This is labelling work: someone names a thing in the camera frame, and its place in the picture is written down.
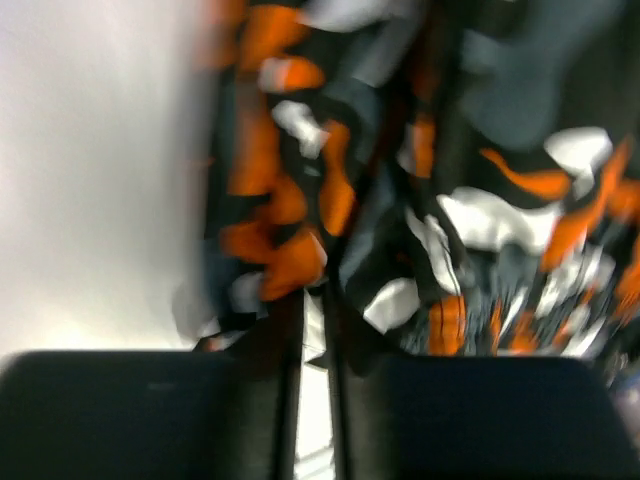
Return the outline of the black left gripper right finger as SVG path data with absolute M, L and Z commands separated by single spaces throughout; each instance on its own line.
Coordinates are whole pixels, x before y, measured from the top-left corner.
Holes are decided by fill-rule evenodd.
M 339 479 L 635 479 L 602 382 L 551 357 L 420 357 L 323 295 Z

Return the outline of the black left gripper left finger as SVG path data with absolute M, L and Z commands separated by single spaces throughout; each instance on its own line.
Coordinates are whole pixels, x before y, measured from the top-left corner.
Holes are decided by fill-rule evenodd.
M 228 348 L 31 351 L 1 375 L 5 479 L 289 479 L 304 295 Z

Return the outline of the orange black patterned shorts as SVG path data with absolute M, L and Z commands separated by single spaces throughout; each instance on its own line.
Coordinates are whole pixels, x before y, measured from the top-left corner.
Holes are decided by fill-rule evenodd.
M 221 350 L 304 290 L 404 351 L 639 363 L 635 1 L 208 1 Z

